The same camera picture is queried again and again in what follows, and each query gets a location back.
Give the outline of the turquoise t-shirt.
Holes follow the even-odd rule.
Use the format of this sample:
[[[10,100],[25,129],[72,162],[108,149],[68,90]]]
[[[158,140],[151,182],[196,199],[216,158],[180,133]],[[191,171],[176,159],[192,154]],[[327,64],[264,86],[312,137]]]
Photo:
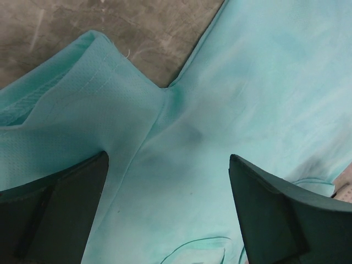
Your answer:
[[[165,89],[89,31],[1,91],[1,188],[100,151],[83,263],[243,263],[231,154],[324,196],[351,163],[351,1],[226,1]]]

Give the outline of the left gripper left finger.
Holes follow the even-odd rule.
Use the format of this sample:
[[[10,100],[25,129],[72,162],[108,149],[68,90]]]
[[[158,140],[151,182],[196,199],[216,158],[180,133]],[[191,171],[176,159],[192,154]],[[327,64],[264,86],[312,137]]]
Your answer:
[[[108,172],[106,152],[1,191],[1,263],[80,263]]]

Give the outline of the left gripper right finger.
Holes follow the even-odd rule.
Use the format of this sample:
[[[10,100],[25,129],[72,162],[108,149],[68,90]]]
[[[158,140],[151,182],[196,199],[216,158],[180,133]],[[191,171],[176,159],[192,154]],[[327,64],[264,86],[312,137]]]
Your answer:
[[[351,263],[351,204],[231,155],[229,178],[250,263]]]

